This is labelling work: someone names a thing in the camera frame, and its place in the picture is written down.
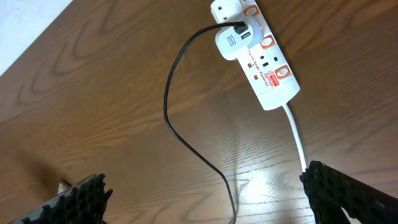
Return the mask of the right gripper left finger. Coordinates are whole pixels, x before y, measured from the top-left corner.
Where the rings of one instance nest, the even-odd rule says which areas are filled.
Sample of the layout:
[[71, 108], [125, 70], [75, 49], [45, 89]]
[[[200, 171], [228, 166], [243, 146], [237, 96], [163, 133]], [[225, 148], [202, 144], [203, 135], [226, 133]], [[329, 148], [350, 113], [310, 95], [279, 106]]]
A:
[[60, 192], [12, 224], [105, 224], [107, 202], [113, 193], [105, 190], [104, 174], [92, 174]]

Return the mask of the white power strip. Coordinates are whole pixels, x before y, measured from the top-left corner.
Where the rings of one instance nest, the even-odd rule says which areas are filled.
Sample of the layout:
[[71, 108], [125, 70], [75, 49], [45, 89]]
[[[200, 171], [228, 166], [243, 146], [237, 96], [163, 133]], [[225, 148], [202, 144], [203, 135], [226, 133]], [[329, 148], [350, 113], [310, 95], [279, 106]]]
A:
[[300, 91], [298, 81], [255, 0], [215, 0], [211, 13], [219, 24], [243, 22], [255, 18], [262, 27], [263, 39], [250, 49], [238, 52], [241, 65], [262, 108], [282, 107], [290, 112], [288, 102]]

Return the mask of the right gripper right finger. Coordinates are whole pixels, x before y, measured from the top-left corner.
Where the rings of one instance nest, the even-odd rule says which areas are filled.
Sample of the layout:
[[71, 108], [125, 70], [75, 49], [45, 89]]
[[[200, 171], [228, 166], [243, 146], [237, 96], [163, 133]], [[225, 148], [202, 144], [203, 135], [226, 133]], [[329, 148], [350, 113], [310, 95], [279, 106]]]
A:
[[316, 223], [397, 223], [397, 199], [320, 161], [300, 176]]

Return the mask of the white USB charger adapter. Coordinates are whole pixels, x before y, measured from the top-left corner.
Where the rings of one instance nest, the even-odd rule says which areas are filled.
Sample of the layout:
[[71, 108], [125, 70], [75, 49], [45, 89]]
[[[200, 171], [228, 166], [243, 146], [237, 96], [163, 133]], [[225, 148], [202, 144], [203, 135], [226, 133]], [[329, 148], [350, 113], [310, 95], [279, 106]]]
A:
[[243, 19], [244, 26], [222, 28], [215, 37], [221, 55], [226, 60], [236, 60], [238, 52], [250, 49], [263, 39], [260, 23], [253, 17]]

